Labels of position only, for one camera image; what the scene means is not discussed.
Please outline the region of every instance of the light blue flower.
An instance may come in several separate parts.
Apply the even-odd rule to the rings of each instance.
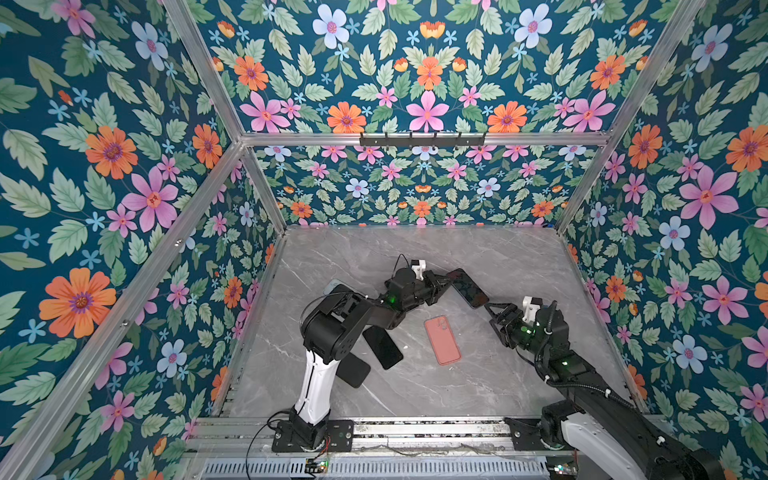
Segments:
[[[98,258],[98,250],[94,250],[93,253],[88,252],[88,250],[82,250],[82,253],[85,260],[80,260],[80,266],[88,265],[88,268],[93,270],[95,264],[101,263],[101,259]]]
[[[99,215],[98,212],[94,212],[92,216],[85,219],[85,223],[88,225],[93,225],[92,230],[97,232],[98,229],[104,228],[104,220],[105,218]]]
[[[27,342],[35,343],[36,338],[45,336],[45,331],[43,330],[45,322],[35,323],[35,319],[29,319],[28,325],[28,329],[23,329],[18,333],[19,336],[28,336],[29,338],[27,339]]]
[[[37,245],[40,244],[40,243],[38,243],[37,240],[35,240],[35,238],[40,237],[40,234],[39,233],[32,233],[32,231],[29,230],[29,227],[26,227],[24,229],[24,235],[21,235],[20,233],[17,233],[13,237],[16,240],[20,240],[20,241],[24,242],[24,243],[22,243],[22,248],[24,250],[27,250],[29,248],[30,243],[31,243],[31,245],[33,247],[36,247]]]

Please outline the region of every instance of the floral wallpaper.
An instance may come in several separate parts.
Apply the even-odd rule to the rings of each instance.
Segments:
[[[568,230],[652,412],[768,475],[768,12],[709,2]]]
[[[676,5],[221,0],[190,9],[252,131],[509,133],[606,130]],[[657,109],[656,97],[643,105]]]

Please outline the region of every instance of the pink flower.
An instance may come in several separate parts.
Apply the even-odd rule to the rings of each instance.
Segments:
[[[104,423],[101,424],[101,432],[106,432],[113,424],[116,432],[121,431],[124,423],[123,419],[134,416],[134,407],[129,406],[133,401],[133,393],[123,397],[123,392],[118,390],[114,394],[114,404],[101,407],[101,416],[104,417]]]
[[[265,106],[261,95],[252,91],[250,92],[250,101],[253,105],[242,104],[240,110],[249,117],[255,117],[250,121],[250,127],[253,131],[262,131],[266,127],[266,131],[276,134],[279,131],[278,127],[290,126],[290,122],[285,117],[278,115],[280,112],[279,100],[270,100]]]
[[[156,299],[157,295],[159,294],[160,294],[160,289],[156,287],[154,289],[154,292],[152,292],[152,294],[147,299],[147,302],[144,304],[144,308],[141,309],[138,315],[136,315],[136,318],[134,319],[134,321],[136,322],[136,325],[141,325],[142,323],[144,323],[144,312],[147,312],[151,315],[157,313],[157,305],[155,305],[154,302],[151,302],[150,300]]]
[[[683,175],[683,182],[687,181],[688,177],[696,180],[699,176],[698,171],[701,170],[703,166],[704,164],[699,162],[699,155],[696,154],[690,159],[688,157],[683,157],[683,166],[678,168],[677,172]]]
[[[360,152],[357,156],[357,161],[368,161],[371,165],[376,163],[377,158],[384,156],[384,152],[380,151],[379,147],[360,147],[359,145],[355,145],[355,150]]]
[[[616,337],[621,340],[621,345],[627,345],[631,336],[632,332],[630,332],[626,326],[620,326],[618,328],[618,332],[616,333]]]
[[[339,158],[346,158],[346,152],[343,145],[328,145],[323,146],[323,152],[321,153],[323,158],[331,157],[333,163],[339,161]]]
[[[465,88],[462,93],[463,95],[458,98],[458,101],[464,102],[464,108],[467,108],[469,105],[478,104],[480,93],[478,92],[477,87]]]
[[[172,283],[170,285],[170,295],[165,299],[168,302],[173,302],[174,310],[178,310],[179,303],[187,305],[187,294],[190,289],[184,286],[184,282]]]
[[[82,30],[87,36],[96,38],[93,28],[89,25],[96,22],[96,17],[85,8],[81,10],[81,7],[80,0],[56,0],[56,3],[51,5],[51,10],[67,21],[69,31],[73,35],[80,35]]]
[[[506,145],[507,149],[502,155],[504,158],[510,157],[509,160],[516,162],[520,157],[528,156],[528,145]]]
[[[310,168],[312,170],[312,176],[318,177],[320,180],[326,177],[328,174],[328,170],[326,169],[327,165],[325,164],[319,164],[315,162],[315,164]]]
[[[160,173],[160,169],[157,167],[152,167],[149,170],[149,184],[139,174],[132,174],[131,182],[133,182],[134,187],[136,187],[136,190],[139,190],[141,195],[128,194],[123,199],[123,204],[133,211],[144,211],[139,219],[141,231],[148,232],[152,230],[155,217],[157,217],[157,222],[161,226],[165,228],[170,227],[174,220],[176,220],[177,214],[174,206],[168,202],[176,198],[179,189],[173,185],[163,187],[163,174]]]
[[[402,168],[397,168],[395,166],[395,161],[389,162],[389,166],[386,165],[382,166],[382,178],[386,178],[387,180],[391,180],[393,178],[400,178],[400,174],[397,173],[401,171]]]
[[[101,390],[107,385],[110,370],[112,370],[112,373],[115,375],[123,375],[127,371],[125,368],[125,361],[120,360],[120,358],[126,356],[133,346],[133,343],[125,342],[114,351],[112,360],[109,361],[107,366],[105,366],[104,369],[101,370],[101,373],[99,373],[98,378],[96,378],[96,390]]]
[[[128,236],[128,229],[137,229],[136,223],[131,221],[136,217],[136,212],[125,211],[125,206],[123,204],[118,205],[117,212],[109,210],[107,212],[107,217],[112,219],[112,223],[109,224],[109,230],[111,232],[120,230],[120,235],[123,238]]]
[[[624,184],[621,188],[623,191],[627,192],[627,195],[624,197],[625,202],[632,200],[636,204],[640,203],[640,194],[644,194],[648,191],[648,187],[643,185],[644,181],[645,174],[639,174],[636,177],[634,174],[629,174],[629,182]]]
[[[392,102],[397,101],[394,88],[387,90],[386,87],[382,87],[382,90],[376,94],[376,98],[379,99],[379,105],[386,105],[387,107],[392,107]]]
[[[596,287],[590,290],[592,292],[592,300],[594,300],[594,305],[598,308],[598,312],[600,312],[600,318],[602,318],[604,322],[610,323],[611,315],[609,315],[605,309],[611,306],[611,299],[608,297],[601,298],[600,289]]]
[[[637,223],[638,218],[639,217],[637,215],[632,214],[632,212],[628,213],[625,218],[621,219],[621,222],[624,224],[624,226],[621,229],[629,233],[630,235],[635,233],[637,229],[640,228],[640,225],[638,225]]]
[[[479,164],[483,160],[491,160],[491,152],[496,150],[495,145],[482,145],[480,147],[471,147],[467,153],[467,157],[475,159],[475,165]]]
[[[438,117],[444,115],[448,111],[447,104],[435,105],[435,94],[431,90],[427,90],[422,94],[422,106],[417,104],[410,104],[406,106],[408,113],[413,115],[409,130],[418,130],[424,127],[424,132],[429,132],[429,127],[440,131],[443,129],[442,120]]]
[[[746,288],[737,286],[730,291],[728,290],[729,288],[730,283],[725,276],[720,276],[720,278],[717,279],[716,290],[715,287],[711,285],[703,285],[701,287],[701,291],[704,292],[704,295],[714,299],[704,302],[704,309],[707,312],[718,310],[717,318],[723,325],[728,325],[728,323],[730,323],[731,313],[740,318],[747,318],[749,316],[746,312],[746,308],[744,308],[743,305],[736,303],[739,300],[744,300],[746,298]]]
[[[693,200],[680,212],[680,217],[688,219],[693,218],[701,210],[699,222],[701,226],[709,230],[715,223],[715,209],[724,214],[735,212],[739,208],[736,199],[730,195],[720,195],[729,190],[736,183],[736,172],[722,174],[717,181],[712,184],[714,172],[711,168],[704,166],[699,170],[698,184],[685,184],[680,187],[680,195],[686,200]]]
[[[575,105],[577,113],[566,118],[563,125],[566,127],[576,125],[574,131],[585,131],[587,127],[594,131],[600,130],[603,126],[603,121],[600,117],[611,113],[616,108],[615,104],[603,105],[603,101],[605,101],[605,90],[600,90],[592,98],[591,103],[588,103],[584,98],[579,98],[576,100]]]
[[[755,420],[762,422],[768,414],[768,399],[765,397],[765,392],[760,384],[756,383],[752,388],[754,392],[749,387],[741,387],[741,394],[746,398],[741,399],[740,405],[747,410],[752,410]]]
[[[688,290],[688,282],[679,283],[674,278],[672,279],[672,286],[664,286],[664,291],[670,294],[667,301],[673,305],[677,302],[677,308],[680,309],[685,306],[686,300],[690,302],[691,299],[693,299],[690,293],[686,292],[686,290]]]
[[[467,169],[466,165],[459,165],[458,162],[453,164],[453,167],[448,168],[448,178],[452,178],[453,180],[458,180],[461,177],[466,177],[467,172],[464,170]]]
[[[555,117],[565,118],[566,115],[574,111],[574,104],[576,100],[569,100],[568,97],[563,98],[563,102],[555,106]]]
[[[614,152],[611,154],[611,159],[605,162],[605,180],[611,179],[614,184],[619,179],[619,175],[622,175],[626,168],[624,168],[624,154],[617,154]]]
[[[520,173],[522,173],[523,178],[525,178],[528,175],[535,175],[536,170],[538,170],[536,160],[531,160],[530,162],[523,164],[523,166],[520,168]]]
[[[292,98],[289,98],[288,100],[280,101],[280,113],[288,114],[288,120],[293,120],[294,118],[301,118],[301,113],[299,112],[299,110],[301,110],[301,105],[294,104]]]

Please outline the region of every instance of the gray marble surface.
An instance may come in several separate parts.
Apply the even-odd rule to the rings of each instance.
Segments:
[[[230,416],[264,417],[293,405],[304,373],[300,314],[331,279],[361,293],[384,290],[399,253],[424,259],[436,273],[463,268],[492,301],[523,296],[558,301],[571,344],[607,382],[627,396],[621,365],[595,318],[590,299],[552,229],[319,228],[290,230],[237,387]],[[462,359],[440,366],[424,322],[445,315]],[[562,399],[498,341],[488,314],[451,288],[433,306],[413,310],[390,331],[405,359],[390,370],[361,337],[353,352],[371,365],[359,389],[336,379],[331,416],[539,415]]]

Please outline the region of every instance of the aluminum frame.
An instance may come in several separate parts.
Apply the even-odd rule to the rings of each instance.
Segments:
[[[42,461],[82,404],[82,399],[91,391],[96,377],[112,358],[128,327],[176,258],[179,246],[192,234],[243,150],[242,144],[238,143],[224,152],[67,372],[56,382],[56,387],[29,422],[24,435],[2,459],[0,478],[31,477],[35,466]]]
[[[632,91],[621,104],[619,112],[608,129],[610,140],[595,154],[587,171],[584,172],[581,181],[576,186],[576,190],[568,199],[568,206],[555,225],[560,235],[565,236],[568,225],[571,224],[576,212],[581,208],[589,190],[600,177],[606,162],[616,151],[624,132],[632,125],[640,106],[655,86],[662,69],[667,65],[677,46],[683,40],[683,36],[693,24],[696,14],[706,2],[707,0],[680,0],[680,3],[677,4],[670,21],[664,27],[648,57],[648,63],[638,75]]]

